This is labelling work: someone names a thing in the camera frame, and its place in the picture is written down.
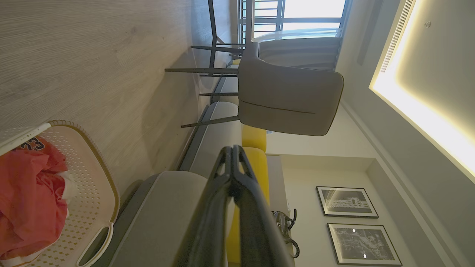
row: picture frame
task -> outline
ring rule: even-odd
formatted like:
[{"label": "picture frame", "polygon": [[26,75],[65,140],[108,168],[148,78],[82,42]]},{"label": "picture frame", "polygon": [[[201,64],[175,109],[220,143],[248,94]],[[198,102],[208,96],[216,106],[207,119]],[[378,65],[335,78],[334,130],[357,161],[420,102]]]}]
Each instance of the picture frame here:
[{"label": "picture frame", "polygon": [[338,264],[402,266],[383,225],[327,223],[327,227]]},{"label": "picture frame", "polygon": [[379,218],[364,188],[317,186],[325,216]]}]

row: red clothing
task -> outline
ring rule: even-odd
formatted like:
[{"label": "red clothing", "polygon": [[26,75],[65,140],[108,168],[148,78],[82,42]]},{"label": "red clothing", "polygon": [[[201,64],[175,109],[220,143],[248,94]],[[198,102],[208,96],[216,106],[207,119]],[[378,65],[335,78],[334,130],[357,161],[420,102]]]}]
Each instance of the red clothing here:
[{"label": "red clothing", "polygon": [[54,243],[64,227],[64,155],[39,137],[0,156],[0,259],[28,256]]}]

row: yellow cushion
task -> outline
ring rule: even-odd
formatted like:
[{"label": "yellow cushion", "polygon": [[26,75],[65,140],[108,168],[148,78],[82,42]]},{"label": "yellow cushion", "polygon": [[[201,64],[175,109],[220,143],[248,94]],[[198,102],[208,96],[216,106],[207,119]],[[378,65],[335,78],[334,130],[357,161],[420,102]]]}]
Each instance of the yellow cushion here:
[{"label": "yellow cushion", "polygon": [[266,152],[267,133],[265,130],[243,124],[241,134],[242,147],[255,147]]},{"label": "yellow cushion", "polygon": [[[264,198],[269,204],[269,176],[267,171],[267,158],[264,151],[254,147],[244,147],[247,159],[251,164],[252,171],[257,178],[257,182],[261,187]],[[233,222],[231,230],[226,240],[226,251],[228,262],[241,263],[241,245],[239,242],[239,208],[234,208]]]}]

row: black handbag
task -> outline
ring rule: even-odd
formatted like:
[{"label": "black handbag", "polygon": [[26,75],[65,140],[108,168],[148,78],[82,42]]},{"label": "black handbag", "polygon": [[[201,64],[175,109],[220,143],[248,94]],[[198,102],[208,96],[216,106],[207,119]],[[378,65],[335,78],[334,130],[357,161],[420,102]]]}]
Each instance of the black handbag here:
[{"label": "black handbag", "polygon": [[284,242],[286,244],[290,243],[295,247],[295,255],[291,255],[296,258],[300,255],[300,249],[298,248],[297,242],[290,238],[289,231],[294,226],[295,221],[297,220],[297,209],[294,209],[294,219],[289,218],[285,213],[281,211],[272,211],[275,222],[280,232],[284,236]]}]

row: upholstered dining chair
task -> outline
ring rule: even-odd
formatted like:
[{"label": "upholstered dining chair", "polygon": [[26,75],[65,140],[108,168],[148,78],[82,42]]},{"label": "upholstered dining chair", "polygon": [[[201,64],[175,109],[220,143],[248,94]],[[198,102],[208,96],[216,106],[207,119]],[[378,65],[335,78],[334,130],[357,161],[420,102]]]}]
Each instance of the upholstered dining chair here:
[{"label": "upholstered dining chair", "polygon": [[238,96],[238,115],[183,125],[194,127],[240,120],[275,132],[325,135],[336,115],[343,76],[334,71],[277,66],[259,58],[259,43],[246,45],[237,69],[168,68],[167,72],[236,75],[238,93],[200,95]]}]

